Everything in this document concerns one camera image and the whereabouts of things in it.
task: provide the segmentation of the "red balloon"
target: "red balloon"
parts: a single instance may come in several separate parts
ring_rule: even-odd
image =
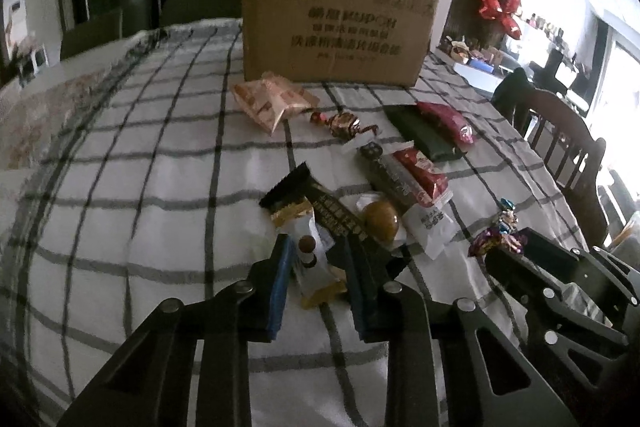
[[[520,7],[520,0],[504,0],[502,2],[502,11],[505,13],[516,13]]]
[[[482,7],[478,13],[483,19],[492,21],[502,13],[500,1],[498,0],[482,0]]]
[[[500,24],[502,25],[502,29],[504,29],[504,32],[508,36],[517,41],[520,40],[522,31],[520,30],[520,26],[518,26],[518,23],[513,19],[513,17],[511,17],[511,15],[509,15],[508,13],[501,13]]]

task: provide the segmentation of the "brown cardboard box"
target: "brown cardboard box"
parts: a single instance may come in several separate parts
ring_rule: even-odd
[[[438,0],[242,0],[244,76],[413,86]]]

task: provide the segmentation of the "black snack wrapper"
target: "black snack wrapper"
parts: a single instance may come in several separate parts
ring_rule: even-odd
[[[329,190],[311,175],[306,163],[301,163],[260,200],[260,206],[270,214],[280,210],[287,204],[305,197],[314,208],[316,221],[325,227],[337,241],[340,236],[350,233],[358,236],[366,251],[386,252],[378,242],[365,231],[364,224]],[[329,262],[338,268],[344,268],[336,255],[327,253]]]

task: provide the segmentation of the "chair backrest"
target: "chair backrest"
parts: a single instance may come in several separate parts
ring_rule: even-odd
[[[520,104],[521,107],[538,115],[538,126],[530,142],[531,148],[536,149],[545,130],[546,122],[554,126],[551,144],[543,161],[564,194],[588,245],[600,247],[607,235],[607,220],[598,200],[596,176],[607,143],[604,138],[594,140],[582,117],[550,91],[528,90],[520,100]],[[525,119],[518,128],[523,137],[527,132],[529,121],[530,119]],[[558,147],[561,135],[564,136],[561,145],[561,150],[564,150],[564,153],[558,166],[551,168],[549,161]],[[558,178],[568,161],[570,161],[569,165],[574,165],[571,169],[571,175],[567,181],[562,180],[563,183],[560,184]],[[580,172],[580,166],[583,162],[584,169]]]

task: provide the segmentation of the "checkered tablecloth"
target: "checkered tablecloth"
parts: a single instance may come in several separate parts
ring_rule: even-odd
[[[353,158],[308,114],[273,136],[261,131],[229,91],[243,80],[239,22],[156,32],[101,82],[92,107],[71,119],[31,179],[1,254],[0,349],[12,386],[44,423],[60,418],[163,299],[209,298],[268,257],[275,231],[258,200],[295,165],[306,161],[341,197],[370,191]],[[516,203],[523,227],[583,246],[539,156],[434,57],[414,89],[306,87],[322,110],[347,109],[378,124],[387,143],[403,140],[383,104],[445,102],[468,119],[478,142],[440,165],[458,232],[436,260],[417,253],[399,280],[437,301],[475,300],[521,343],[524,309],[467,250],[501,197]],[[277,340],[250,345],[254,425],[380,427],[386,344],[359,341],[344,301],[311,311],[299,301],[291,283]],[[446,423],[441,370],[438,381]]]

